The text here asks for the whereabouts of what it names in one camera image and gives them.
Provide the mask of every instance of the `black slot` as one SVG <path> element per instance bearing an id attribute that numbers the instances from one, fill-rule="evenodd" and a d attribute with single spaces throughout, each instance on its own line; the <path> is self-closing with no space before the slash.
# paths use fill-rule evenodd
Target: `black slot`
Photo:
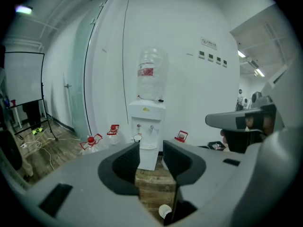
<path id="1" fill-rule="evenodd" d="M 72 186 L 59 183 L 40 204 L 40 209 L 54 217 L 70 193 L 71 189 Z"/>
<path id="2" fill-rule="evenodd" d="M 240 161 L 233 159 L 225 159 L 223 162 L 233 166 L 238 166 L 240 164 Z"/>

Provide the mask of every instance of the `wooden floor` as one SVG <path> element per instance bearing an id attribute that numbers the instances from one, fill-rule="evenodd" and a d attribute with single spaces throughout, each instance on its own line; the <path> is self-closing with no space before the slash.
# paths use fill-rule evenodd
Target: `wooden floor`
<path id="1" fill-rule="evenodd" d="M 158 157 L 154 171 L 137 170 L 135 185 L 140 191 L 140 201 L 143 206 L 163 224 L 159 215 L 159 207 L 167 204 L 173 206 L 176 182 L 168 170 L 161 164 L 162 157 Z"/>
<path id="2" fill-rule="evenodd" d="M 26 159 L 26 161 L 32 166 L 34 175 L 28 178 L 29 184 L 35 184 L 40 179 L 48 175 L 53 171 L 50 165 L 50 155 L 45 151 L 47 150 L 51 154 L 51 163 L 54 169 L 59 168 L 64 163 L 78 157 L 80 154 L 79 141 L 73 140 L 77 136 L 70 130 L 61 127 L 57 122 L 50 120 L 51 128 L 58 141 L 50 140 L 53 139 L 53 135 L 48 128 L 48 123 L 42 124 L 45 131 L 39 132 L 36 135 L 31 133 L 31 129 L 20 133 L 24 140 L 19 139 L 16 136 L 16 143 L 20 146 L 24 142 L 29 142 L 28 148 L 19 148 L 21 155 Z M 37 142 L 30 143 L 33 141 L 39 141 L 42 143 L 42 148 L 37 150 Z M 21 168 L 19 171 L 21 177 L 26 175 L 25 171 Z"/>

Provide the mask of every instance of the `glass door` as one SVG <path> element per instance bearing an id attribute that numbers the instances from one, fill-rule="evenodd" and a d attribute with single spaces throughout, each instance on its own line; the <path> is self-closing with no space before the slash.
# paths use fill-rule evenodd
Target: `glass door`
<path id="1" fill-rule="evenodd" d="M 99 6 L 106 0 L 100 0 L 80 22 L 75 38 L 73 63 L 69 68 L 68 75 L 68 94 L 70 99 L 70 108 L 73 128 L 82 141 L 86 141 L 90 135 L 87 122 L 84 99 L 84 70 L 86 63 L 86 54 L 89 47 L 90 37 L 95 26 L 95 20 L 98 18 L 103 6 Z"/>

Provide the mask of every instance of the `ceiling light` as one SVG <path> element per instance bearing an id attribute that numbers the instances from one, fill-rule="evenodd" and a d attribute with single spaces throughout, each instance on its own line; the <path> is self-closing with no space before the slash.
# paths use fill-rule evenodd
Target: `ceiling light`
<path id="1" fill-rule="evenodd" d="M 260 69 L 256 69 L 256 71 L 260 74 L 260 76 L 264 77 L 264 74 L 260 71 Z"/>
<path id="2" fill-rule="evenodd" d="M 31 7 L 27 7 L 27 6 L 23 6 L 23 5 L 19 5 L 16 7 L 16 13 L 26 13 L 26 14 L 31 14 L 32 12 Z"/>
<path id="3" fill-rule="evenodd" d="M 242 58 L 246 57 L 241 51 L 238 51 L 238 55 Z"/>

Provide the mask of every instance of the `ceiling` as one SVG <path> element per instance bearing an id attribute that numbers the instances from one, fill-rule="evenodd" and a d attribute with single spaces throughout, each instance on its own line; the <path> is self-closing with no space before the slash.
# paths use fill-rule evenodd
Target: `ceiling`
<path id="1" fill-rule="evenodd" d="M 266 78 L 273 76 L 283 65 L 289 65 L 301 49 L 291 25 L 276 4 L 231 33 L 238 43 L 238 49 L 259 66 Z M 255 68 L 244 61 L 240 61 L 240 75 L 254 78 Z"/>
<path id="2" fill-rule="evenodd" d="M 28 0 L 23 5 L 32 7 L 32 13 L 30 15 L 16 13 L 3 42 L 45 44 L 68 17 L 92 1 Z"/>

